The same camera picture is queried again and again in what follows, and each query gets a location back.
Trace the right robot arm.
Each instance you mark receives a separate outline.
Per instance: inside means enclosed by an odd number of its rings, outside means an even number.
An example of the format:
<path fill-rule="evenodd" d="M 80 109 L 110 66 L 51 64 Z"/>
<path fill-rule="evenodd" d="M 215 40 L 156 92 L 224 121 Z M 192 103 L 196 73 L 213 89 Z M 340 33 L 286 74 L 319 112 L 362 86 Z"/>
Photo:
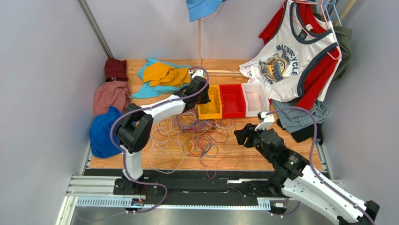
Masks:
<path fill-rule="evenodd" d="M 273 130 L 257 130 L 251 123 L 234 131 L 237 143 L 254 147 L 274 172 L 267 189 L 273 195 L 297 199 L 335 225 L 373 225 L 380 210 L 374 201 L 363 201 L 337 186 L 311 166 L 301 154 L 287 148 Z"/>

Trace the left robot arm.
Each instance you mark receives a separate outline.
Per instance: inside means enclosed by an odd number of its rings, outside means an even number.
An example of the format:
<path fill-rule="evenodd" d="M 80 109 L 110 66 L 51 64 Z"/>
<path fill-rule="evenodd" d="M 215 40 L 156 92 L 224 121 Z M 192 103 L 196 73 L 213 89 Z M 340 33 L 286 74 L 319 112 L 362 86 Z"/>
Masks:
<path fill-rule="evenodd" d="M 141 151 L 147 145 L 152 126 L 168 117 L 185 113 L 196 105 L 210 102 L 208 75 L 193 75 L 190 84 L 165 100 L 147 106 L 130 104 L 128 111 L 111 126 L 110 140 L 123 156 L 123 170 L 115 182 L 114 192 L 137 193 L 146 185 L 139 179 L 143 175 Z"/>

